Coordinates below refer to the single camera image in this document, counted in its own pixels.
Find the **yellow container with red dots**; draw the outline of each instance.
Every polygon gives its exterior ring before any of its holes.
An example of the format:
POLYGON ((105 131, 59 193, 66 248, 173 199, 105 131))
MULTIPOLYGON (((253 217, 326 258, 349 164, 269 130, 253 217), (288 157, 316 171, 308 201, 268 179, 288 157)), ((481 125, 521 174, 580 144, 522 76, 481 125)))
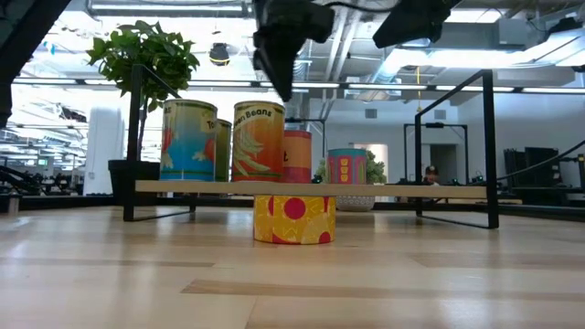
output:
POLYGON ((254 239, 293 245, 335 240, 335 198, 255 196, 254 239))

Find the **can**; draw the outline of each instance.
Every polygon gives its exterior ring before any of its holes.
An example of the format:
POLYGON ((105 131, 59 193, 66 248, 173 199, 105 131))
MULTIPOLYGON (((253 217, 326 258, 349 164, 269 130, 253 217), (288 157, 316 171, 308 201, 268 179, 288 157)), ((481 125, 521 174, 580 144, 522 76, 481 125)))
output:
POLYGON ((327 152, 327 173, 331 184, 365 184, 367 151, 334 149, 327 152))
POLYGON ((235 105, 232 180, 280 182, 284 107, 268 101, 235 105))
POLYGON ((283 183, 311 183, 311 133, 284 131, 283 183))
POLYGON ((204 101, 165 102, 161 180, 214 180, 217 113, 204 101))
POLYGON ((216 125, 216 182, 227 182, 229 177, 229 144, 231 122, 218 119, 216 125))

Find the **black metal frame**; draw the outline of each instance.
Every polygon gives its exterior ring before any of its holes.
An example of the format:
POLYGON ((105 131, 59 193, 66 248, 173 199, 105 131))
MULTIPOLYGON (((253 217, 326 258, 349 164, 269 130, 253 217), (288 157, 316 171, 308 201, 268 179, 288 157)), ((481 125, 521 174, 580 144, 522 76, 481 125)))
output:
POLYGON ((494 73, 490 69, 482 69, 473 74, 469 79, 445 93, 438 100, 427 106, 414 116, 414 143, 415 143, 415 178, 416 184, 422 185, 422 116, 439 104, 448 100, 452 95, 461 91, 464 87, 472 84, 474 81, 483 80, 484 95, 484 137, 485 137, 485 192, 487 198, 487 226, 466 223, 457 220, 445 218, 436 218, 422 215, 422 198, 416 200, 416 214, 420 218, 435 219, 453 224, 472 226, 476 228, 498 228, 498 201, 497 201, 497 184, 496 184, 496 167, 495 167, 495 110, 494 110, 494 73))
MULTIPOLYGON (((160 79, 154 72, 149 70, 146 66, 141 64, 134 64, 132 66, 132 86, 131 86, 131 99, 130 99, 130 119, 128 121, 128 148, 126 151, 126 161, 129 162, 131 168, 136 168, 138 161, 138 128, 140 121, 140 104, 142 99, 142 86, 146 79, 151 79, 156 82, 159 86, 164 88, 168 93, 173 95, 175 98, 180 99, 181 96, 172 89, 166 82, 160 79)), ((130 176, 126 181, 129 186, 127 187, 128 195, 125 196, 123 204, 123 220, 124 221, 139 221, 153 218, 164 218, 175 215, 183 215, 189 213, 195 213, 197 208, 197 195, 186 197, 186 206, 189 206, 188 211, 180 211, 172 214, 164 214, 161 216, 148 216, 142 218, 136 218, 134 216, 134 208, 136 205, 136 172, 137 170, 130 170, 130 176)))
MULTIPOLYGON (((409 180, 409 147, 408 147, 408 127, 416 126, 415 123, 404 123, 404 179, 409 180)), ((429 129, 442 129, 444 127, 461 127, 463 128, 463 140, 465 149, 465 184, 470 183, 469 179, 469 141, 467 140, 467 124, 450 124, 450 123, 426 123, 423 125, 429 129)))

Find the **floor board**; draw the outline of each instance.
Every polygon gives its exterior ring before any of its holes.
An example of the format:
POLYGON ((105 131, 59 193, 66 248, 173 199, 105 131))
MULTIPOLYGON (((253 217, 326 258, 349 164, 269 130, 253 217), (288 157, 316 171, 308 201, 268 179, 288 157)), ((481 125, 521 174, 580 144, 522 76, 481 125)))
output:
POLYGON ((121 216, 0 217, 0 328, 585 327, 580 223, 340 213, 334 243, 285 246, 252 240, 248 209, 121 216))

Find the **ceiling light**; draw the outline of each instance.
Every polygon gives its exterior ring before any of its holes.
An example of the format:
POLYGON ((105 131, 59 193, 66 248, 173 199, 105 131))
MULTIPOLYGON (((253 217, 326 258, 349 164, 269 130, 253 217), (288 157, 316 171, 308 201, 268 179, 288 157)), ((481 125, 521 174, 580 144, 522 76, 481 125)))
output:
POLYGON ((31 79, 31 78, 16 78, 13 83, 16 84, 49 84, 49 85, 65 85, 77 84, 74 79, 31 79))
POLYGON ((198 81, 193 80, 187 83, 191 87, 249 87, 247 81, 198 81))
POLYGON ((404 85, 404 84, 368 84, 368 83, 350 83, 349 89, 357 90, 426 90, 427 86, 423 85, 404 85))
POLYGON ((585 88, 523 88, 522 92, 527 93, 557 93, 557 94, 583 94, 585 88))
POLYGON ((324 88, 324 89, 335 89, 339 88, 339 83, 326 83, 326 82, 293 82, 294 88, 324 88))
POLYGON ((495 23, 505 10, 495 8, 486 9, 454 9, 445 20, 447 23, 495 23))
MULTIPOLYGON (((455 89, 456 86, 437 86, 436 90, 450 91, 455 89)), ((512 92, 513 87, 494 87, 494 92, 512 92)), ((462 91, 484 91, 484 87, 481 86, 465 86, 462 91)))
POLYGON ((241 11, 239 5, 93 5, 93 10, 241 11))
POLYGON ((85 79, 85 83, 90 85, 102 85, 102 86, 113 86, 116 84, 114 81, 107 81, 107 80, 95 80, 95 79, 85 79))

